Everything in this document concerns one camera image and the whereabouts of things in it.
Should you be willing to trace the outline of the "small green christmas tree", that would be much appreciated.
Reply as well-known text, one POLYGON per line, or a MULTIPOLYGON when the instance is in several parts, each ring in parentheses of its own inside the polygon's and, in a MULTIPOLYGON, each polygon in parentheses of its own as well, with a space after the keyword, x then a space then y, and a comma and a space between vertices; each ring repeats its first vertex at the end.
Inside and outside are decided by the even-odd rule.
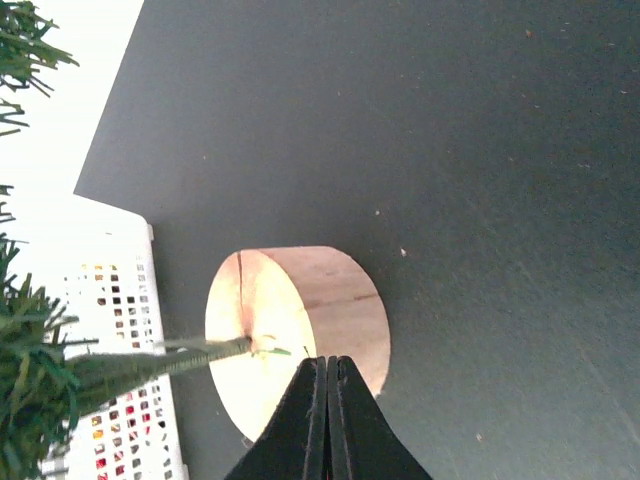
POLYGON ((44 284, 37 240, 57 215, 52 202, 75 195, 69 181, 83 152, 85 94, 56 103, 35 124, 22 105, 49 94, 52 70, 74 59, 45 37, 55 23, 29 1, 1 5, 1 475, 63 479, 55 462, 79 421, 111 399, 157 378, 210 370, 236 426, 252 442, 271 419, 299 364, 350 357, 374 399, 390 363, 390 330, 380 295, 348 255, 325 246, 243 249, 214 276, 201 338, 168 340, 158 353, 68 356, 64 327, 77 322, 44 284))

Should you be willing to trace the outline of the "white plastic basket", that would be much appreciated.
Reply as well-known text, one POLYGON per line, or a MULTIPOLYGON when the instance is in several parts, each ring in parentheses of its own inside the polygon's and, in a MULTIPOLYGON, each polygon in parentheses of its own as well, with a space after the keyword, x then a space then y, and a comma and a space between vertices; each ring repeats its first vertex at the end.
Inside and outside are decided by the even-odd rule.
MULTIPOLYGON (((75 195, 52 202, 57 215, 38 238, 43 282, 77 322, 64 327, 68 356, 158 353, 163 338, 153 265, 153 231, 132 212, 75 195)), ((170 380, 162 376, 82 418, 63 479, 186 479, 170 380)))

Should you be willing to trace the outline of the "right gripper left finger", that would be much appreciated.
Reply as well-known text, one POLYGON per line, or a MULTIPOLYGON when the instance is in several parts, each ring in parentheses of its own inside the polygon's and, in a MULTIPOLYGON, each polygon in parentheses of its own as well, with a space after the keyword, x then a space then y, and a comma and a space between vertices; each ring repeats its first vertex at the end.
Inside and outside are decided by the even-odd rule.
POLYGON ((326 359, 298 366, 263 433, 226 475, 228 480, 326 477, 326 359))

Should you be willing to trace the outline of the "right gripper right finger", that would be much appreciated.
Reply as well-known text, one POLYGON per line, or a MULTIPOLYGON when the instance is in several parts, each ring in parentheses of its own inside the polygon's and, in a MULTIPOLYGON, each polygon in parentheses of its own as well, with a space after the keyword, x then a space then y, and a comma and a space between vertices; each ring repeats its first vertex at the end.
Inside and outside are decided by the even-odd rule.
POLYGON ((327 367, 328 477, 430 480, 394 434, 355 362, 332 356, 327 367))

